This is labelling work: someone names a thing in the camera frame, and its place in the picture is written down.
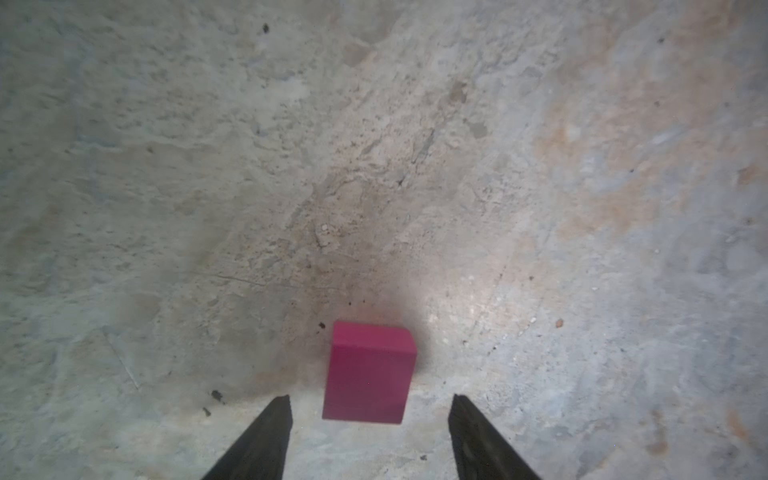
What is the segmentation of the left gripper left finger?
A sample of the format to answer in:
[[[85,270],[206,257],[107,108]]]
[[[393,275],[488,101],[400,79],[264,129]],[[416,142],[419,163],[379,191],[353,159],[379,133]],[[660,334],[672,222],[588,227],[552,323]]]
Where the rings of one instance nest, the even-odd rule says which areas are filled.
[[[281,480],[292,426],[290,396],[275,397],[203,480]]]

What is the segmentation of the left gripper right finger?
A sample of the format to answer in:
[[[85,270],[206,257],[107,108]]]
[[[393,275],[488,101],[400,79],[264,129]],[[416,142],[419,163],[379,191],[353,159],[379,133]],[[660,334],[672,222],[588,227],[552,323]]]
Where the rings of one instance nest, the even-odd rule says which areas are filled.
[[[466,395],[453,396],[448,427],[460,480],[540,480]]]

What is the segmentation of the magenta cube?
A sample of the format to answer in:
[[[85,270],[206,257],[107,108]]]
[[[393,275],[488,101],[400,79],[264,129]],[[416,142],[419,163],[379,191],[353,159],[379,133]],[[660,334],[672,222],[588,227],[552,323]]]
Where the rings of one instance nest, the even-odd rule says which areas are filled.
[[[322,418],[401,424],[417,355],[406,328],[336,321]]]

